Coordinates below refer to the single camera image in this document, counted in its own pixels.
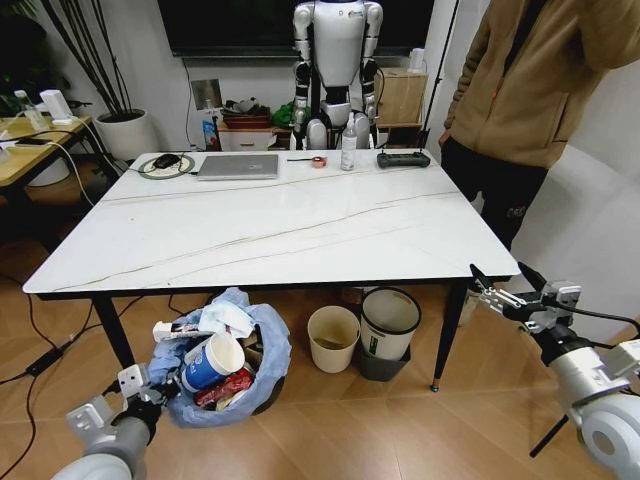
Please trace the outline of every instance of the black pants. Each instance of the black pants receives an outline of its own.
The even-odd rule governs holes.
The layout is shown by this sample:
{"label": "black pants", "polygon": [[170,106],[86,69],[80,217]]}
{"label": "black pants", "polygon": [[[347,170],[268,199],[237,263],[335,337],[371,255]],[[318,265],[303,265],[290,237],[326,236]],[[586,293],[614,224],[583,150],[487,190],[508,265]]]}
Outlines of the black pants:
{"label": "black pants", "polygon": [[442,146],[442,168],[467,200],[474,200],[482,192],[482,218],[511,250],[511,243],[547,176],[547,169],[480,155],[453,138]]}

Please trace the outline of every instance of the black table frame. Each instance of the black table frame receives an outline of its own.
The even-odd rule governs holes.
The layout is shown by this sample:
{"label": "black table frame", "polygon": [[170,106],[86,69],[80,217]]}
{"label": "black table frame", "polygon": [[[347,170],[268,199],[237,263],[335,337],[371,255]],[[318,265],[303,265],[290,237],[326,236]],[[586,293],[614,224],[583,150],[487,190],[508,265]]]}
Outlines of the black table frame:
{"label": "black table frame", "polygon": [[[492,277],[493,281],[506,281],[510,277]],[[439,391],[440,379],[444,374],[444,368],[449,358],[449,352],[456,336],[460,314],[464,306],[467,288],[471,278],[447,278],[447,279],[422,279],[422,280],[393,280],[391,281],[366,281],[366,282],[329,282],[329,283],[305,283],[305,284],[275,284],[275,285],[233,285],[245,291],[256,290],[296,290],[313,288],[336,288],[336,287],[362,287],[378,285],[428,285],[428,284],[448,284],[451,286],[447,300],[445,302],[444,318],[440,331],[440,343],[436,357],[436,366],[433,375],[431,390]],[[188,287],[188,288],[157,288],[157,289],[133,289],[133,290],[105,290],[87,292],[54,292],[40,293],[38,297],[42,300],[69,300],[69,299],[90,299],[93,301],[96,312],[100,317],[100,322],[109,339],[111,348],[118,358],[123,368],[135,363],[133,352],[127,336],[122,328],[122,323],[113,305],[113,298],[134,297],[134,296],[156,296],[156,295],[177,295],[189,293],[211,293],[212,291],[226,288],[223,285],[212,285],[209,287]]]}
{"label": "black table frame", "polygon": [[[66,149],[69,149],[83,140],[88,140],[89,144],[91,145],[91,149],[97,157],[100,170],[104,172],[110,184],[113,185],[120,177],[104,158],[104,155],[100,154],[100,152],[106,152],[106,150],[95,130],[94,125],[91,123],[91,121],[85,123],[87,125],[83,125],[83,127],[77,132],[72,134],[69,133],[71,138],[69,138],[64,143],[61,143],[61,145]],[[57,147],[54,148],[51,153],[47,154],[45,158],[40,160],[40,162],[34,165],[31,170],[22,175],[18,180],[10,185],[0,186],[0,195],[7,199],[9,207],[17,208],[20,212],[22,212],[21,215],[18,215],[18,220],[20,221],[21,226],[36,240],[38,240],[38,242],[40,242],[49,253],[53,252],[58,247],[58,245],[60,245],[60,239],[54,233],[53,227],[50,225],[50,222],[47,218],[40,217],[35,220],[34,217],[38,217],[36,213],[37,208],[29,195],[27,195],[24,187],[26,187],[30,181],[40,175],[53,162],[58,160],[61,155],[62,152],[59,151]]]}

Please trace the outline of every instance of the white table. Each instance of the white table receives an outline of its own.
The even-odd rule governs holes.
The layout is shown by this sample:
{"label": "white table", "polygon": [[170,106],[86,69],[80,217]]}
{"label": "white table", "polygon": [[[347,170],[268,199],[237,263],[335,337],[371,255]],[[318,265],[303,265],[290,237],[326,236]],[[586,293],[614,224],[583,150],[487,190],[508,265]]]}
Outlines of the white table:
{"label": "white table", "polygon": [[[516,275],[518,266],[436,162],[380,170],[377,153],[358,151],[356,169],[343,172],[340,152],[279,152],[276,180],[152,181],[130,170],[24,290],[44,299],[91,298],[118,358],[130,365],[115,296],[453,282],[439,379],[469,264],[490,277]],[[189,155],[197,171],[215,154]],[[288,161],[315,155],[328,157],[326,168]],[[142,155],[133,167],[155,156]]]}

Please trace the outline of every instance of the silver laptop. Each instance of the silver laptop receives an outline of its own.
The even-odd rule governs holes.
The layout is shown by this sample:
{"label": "silver laptop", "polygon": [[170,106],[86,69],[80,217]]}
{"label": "silver laptop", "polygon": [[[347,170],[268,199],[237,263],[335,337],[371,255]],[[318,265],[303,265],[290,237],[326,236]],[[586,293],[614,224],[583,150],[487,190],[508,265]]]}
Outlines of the silver laptop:
{"label": "silver laptop", "polygon": [[204,159],[198,180],[266,180],[278,177],[278,155],[215,155]]}

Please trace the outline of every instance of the black tv screen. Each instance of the black tv screen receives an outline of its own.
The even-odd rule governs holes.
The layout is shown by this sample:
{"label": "black tv screen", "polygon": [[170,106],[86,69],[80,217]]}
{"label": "black tv screen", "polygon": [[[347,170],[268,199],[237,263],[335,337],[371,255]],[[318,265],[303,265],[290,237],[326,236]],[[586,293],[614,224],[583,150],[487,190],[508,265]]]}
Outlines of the black tv screen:
{"label": "black tv screen", "polygon": [[[158,0],[177,57],[295,57],[293,0]],[[433,0],[379,0],[384,21],[376,56],[423,48]]]}

